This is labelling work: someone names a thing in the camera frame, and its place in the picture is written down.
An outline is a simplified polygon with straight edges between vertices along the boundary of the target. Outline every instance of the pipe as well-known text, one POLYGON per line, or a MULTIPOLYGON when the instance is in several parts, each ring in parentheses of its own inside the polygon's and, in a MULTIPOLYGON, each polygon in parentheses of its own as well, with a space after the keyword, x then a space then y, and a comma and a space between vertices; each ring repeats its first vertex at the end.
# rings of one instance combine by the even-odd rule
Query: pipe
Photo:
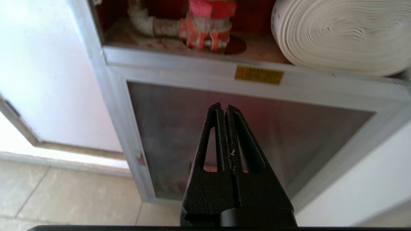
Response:
POLYGON ((128 4, 130 21, 142 35, 178 37, 180 21, 148 16, 148 9, 144 7, 143 0, 128 0, 128 4))

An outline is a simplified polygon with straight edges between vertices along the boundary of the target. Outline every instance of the metal cabinet frame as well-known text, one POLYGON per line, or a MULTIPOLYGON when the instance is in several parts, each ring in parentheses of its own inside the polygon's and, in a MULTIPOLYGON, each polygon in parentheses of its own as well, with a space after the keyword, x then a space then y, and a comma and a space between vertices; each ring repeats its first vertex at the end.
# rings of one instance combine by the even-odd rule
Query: metal cabinet frame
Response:
POLYGON ((296 184, 303 185, 291 199, 296 212, 411 118, 408 81, 347 76, 344 73, 229 57, 210 58, 201 54, 187 57, 106 46, 95 23, 92 2, 69 0, 69 3, 143 201, 172 202, 155 195, 127 81, 375 112, 309 182, 302 182, 299 178, 293 182, 294 187, 296 184), (236 81, 237 65, 282 70, 285 74, 280 85, 236 81))

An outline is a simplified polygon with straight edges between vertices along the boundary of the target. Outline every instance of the tile floor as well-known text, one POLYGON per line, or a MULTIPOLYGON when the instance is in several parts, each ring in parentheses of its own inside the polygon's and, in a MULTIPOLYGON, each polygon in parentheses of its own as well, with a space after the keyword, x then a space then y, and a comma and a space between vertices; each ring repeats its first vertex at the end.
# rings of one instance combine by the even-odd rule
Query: tile floor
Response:
POLYGON ((179 205, 142 203, 131 178, 0 160, 0 231, 43 224, 178 226, 179 205))

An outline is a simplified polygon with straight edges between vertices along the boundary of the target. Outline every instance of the white wall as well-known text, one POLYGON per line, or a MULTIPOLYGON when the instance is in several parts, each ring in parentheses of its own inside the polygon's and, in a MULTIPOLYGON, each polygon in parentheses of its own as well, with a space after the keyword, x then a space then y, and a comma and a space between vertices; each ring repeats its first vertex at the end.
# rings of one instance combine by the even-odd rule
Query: white wall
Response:
POLYGON ((0 93, 44 141, 121 151, 65 0, 0 1, 0 93))
POLYGON ((411 200, 411 122, 297 215, 299 226, 352 226, 411 200))

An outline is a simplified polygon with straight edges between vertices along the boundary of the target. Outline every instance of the yellow sticker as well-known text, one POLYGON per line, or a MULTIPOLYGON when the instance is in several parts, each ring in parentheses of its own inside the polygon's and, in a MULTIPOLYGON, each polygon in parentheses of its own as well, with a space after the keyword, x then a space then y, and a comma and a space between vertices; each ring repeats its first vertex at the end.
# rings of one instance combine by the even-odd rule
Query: yellow sticker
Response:
POLYGON ((237 66, 235 79, 280 85, 284 72, 237 66))

